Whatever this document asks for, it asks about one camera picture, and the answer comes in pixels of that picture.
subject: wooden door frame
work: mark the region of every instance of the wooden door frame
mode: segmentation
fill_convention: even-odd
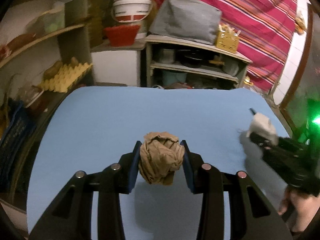
[[[298,127],[295,126],[292,118],[290,117],[288,111],[286,110],[286,107],[288,103],[292,100],[292,97],[294,96],[294,93],[296,92],[300,80],[302,78],[302,75],[304,73],[304,70],[306,68],[309,54],[310,54],[310,48],[311,48],[311,43],[312,43],[312,33],[313,33],[313,13],[315,12],[315,8],[311,5],[308,4],[308,29],[307,29],[307,36],[306,36],[306,43],[303,49],[302,57],[300,64],[298,66],[297,72],[292,80],[292,83],[284,96],[284,99],[279,105],[279,110],[281,111],[283,117],[289,124],[293,134],[297,132]]]

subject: human hand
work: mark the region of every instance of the human hand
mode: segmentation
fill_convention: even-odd
[[[292,232],[303,232],[320,207],[320,195],[315,197],[287,187],[284,192],[284,198],[280,203],[278,214],[284,214],[290,203],[297,211],[297,219],[290,230]]]

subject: green light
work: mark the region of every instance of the green light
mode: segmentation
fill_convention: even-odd
[[[320,125],[320,117],[317,117],[317,118],[314,119],[312,122],[315,123],[315,124],[317,124],[317,125]]]

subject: bucket handle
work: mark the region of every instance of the bucket handle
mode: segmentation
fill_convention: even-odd
[[[111,17],[112,17],[116,22],[119,22],[119,23],[135,23],[135,22],[140,22],[140,21],[144,20],[145,18],[147,18],[147,16],[150,14],[152,8],[153,8],[153,3],[152,3],[152,1],[151,1],[150,7],[149,7],[149,11],[148,11],[148,13],[147,13],[143,18],[141,18],[140,20],[132,20],[132,21],[125,21],[125,22],[123,22],[123,21],[118,21],[118,20],[116,19],[115,15],[114,15],[114,7],[112,7],[112,8],[111,8]]]

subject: metal screw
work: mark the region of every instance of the metal screw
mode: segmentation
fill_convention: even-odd
[[[244,179],[247,177],[247,173],[245,173],[245,171],[238,171],[238,177]]]
[[[119,170],[121,168],[121,165],[119,163],[111,164],[111,169],[114,171]]]
[[[84,172],[84,171],[77,171],[77,172],[76,172],[76,177],[77,177],[77,178],[82,178],[84,175],[85,175],[85,172]]]
[[[201,168],[208,171],[211,169],[211,165],[209,163],[204,163],[201,165]]]

